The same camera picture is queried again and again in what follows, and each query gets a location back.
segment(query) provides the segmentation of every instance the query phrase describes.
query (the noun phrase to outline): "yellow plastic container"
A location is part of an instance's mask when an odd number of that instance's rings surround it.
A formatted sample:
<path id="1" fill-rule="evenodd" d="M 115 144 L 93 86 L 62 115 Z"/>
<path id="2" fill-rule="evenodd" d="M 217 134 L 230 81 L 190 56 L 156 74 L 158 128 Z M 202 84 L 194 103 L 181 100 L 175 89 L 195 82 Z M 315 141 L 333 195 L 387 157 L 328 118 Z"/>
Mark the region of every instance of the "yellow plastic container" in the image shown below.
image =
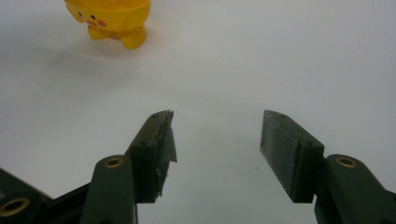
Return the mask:
<path id="1" fill-rule="evenodd" d="M 88 23 L 92 39 L 120 35 L 127 49 L 137 49 L 146 40 L 145 21 L 150 0 L 65 0 L 66 7 L 78 22 Z"/>

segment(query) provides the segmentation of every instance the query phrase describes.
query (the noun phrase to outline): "printed cartoon face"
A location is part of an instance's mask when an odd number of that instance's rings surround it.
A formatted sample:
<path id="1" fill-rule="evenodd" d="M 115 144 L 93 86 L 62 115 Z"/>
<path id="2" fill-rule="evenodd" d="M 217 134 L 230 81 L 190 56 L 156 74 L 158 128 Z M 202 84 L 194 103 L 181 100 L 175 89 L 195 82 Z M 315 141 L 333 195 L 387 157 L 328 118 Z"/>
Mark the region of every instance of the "printed cartoon face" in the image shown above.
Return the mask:
<path id="1" fill-rule="evenodd" d="M 143 25 L 149 16 L 149 0 L 65 0 L 78 22 L 102 30 L 123 32 Z"/>

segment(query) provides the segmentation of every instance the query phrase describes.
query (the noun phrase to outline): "white surface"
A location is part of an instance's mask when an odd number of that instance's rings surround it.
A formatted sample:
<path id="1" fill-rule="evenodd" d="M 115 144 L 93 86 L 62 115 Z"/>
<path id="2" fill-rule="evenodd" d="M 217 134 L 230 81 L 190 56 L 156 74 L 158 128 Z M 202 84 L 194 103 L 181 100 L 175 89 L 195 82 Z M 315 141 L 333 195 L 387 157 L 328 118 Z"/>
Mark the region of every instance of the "white surface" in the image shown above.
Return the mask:
<path id="1" fill-rule="evenodd" d="M 179 163 L 141 223 L 316 223 L 259 152 L 264 109 L 396 191 L 395 1 L 153 0 L 134 51 L 90 40 L 63 1 L 0 15 L 0 166 L 53 197 L 169 108 Z"/>

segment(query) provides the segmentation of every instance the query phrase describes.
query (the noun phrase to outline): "yellow toy leg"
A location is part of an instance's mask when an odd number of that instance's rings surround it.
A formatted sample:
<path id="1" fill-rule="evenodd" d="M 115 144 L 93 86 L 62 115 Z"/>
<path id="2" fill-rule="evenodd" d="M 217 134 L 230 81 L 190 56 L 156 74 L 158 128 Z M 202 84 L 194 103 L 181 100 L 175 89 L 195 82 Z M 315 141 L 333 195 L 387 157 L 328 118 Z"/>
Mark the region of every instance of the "yellow toy leg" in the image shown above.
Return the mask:
<path id="1" fill-rule="evenodd" d="M 88 26 L 88 34 L 90 35 L 91 39 L 94 40 L 99 40 L 99 39 L 105 39 L 108 37 L 111 37 L 116 34 L 116 32 L 113 31 L 106 31 L 106 30 L 101 30 L 98 28 L 95 28 L 93 26 Z"/>
<path id="2" fill-rule="evenodd" d="M 122 32 L 121 41 L 125 48 L 137 49 L 143 45 L 147 35 L 146 28 L 142 25 L 134 30 Z"/>

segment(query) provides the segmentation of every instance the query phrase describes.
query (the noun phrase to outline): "yellow animal figurine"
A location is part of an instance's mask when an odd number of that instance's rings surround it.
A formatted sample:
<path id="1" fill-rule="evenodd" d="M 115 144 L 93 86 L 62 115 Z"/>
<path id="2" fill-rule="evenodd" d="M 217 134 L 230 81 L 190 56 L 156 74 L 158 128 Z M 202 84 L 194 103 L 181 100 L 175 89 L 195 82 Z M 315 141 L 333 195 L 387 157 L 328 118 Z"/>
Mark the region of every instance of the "yellow animal figurine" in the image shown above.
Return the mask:
<path id="1" fill-rule="evenodd" d="M 144 23 L 149 17 L 150 0 L 65 0 L 78 22 L 88 23 L 94 40 L 120 35 L 127 49 L 137 49 L 147 37 Z"/>

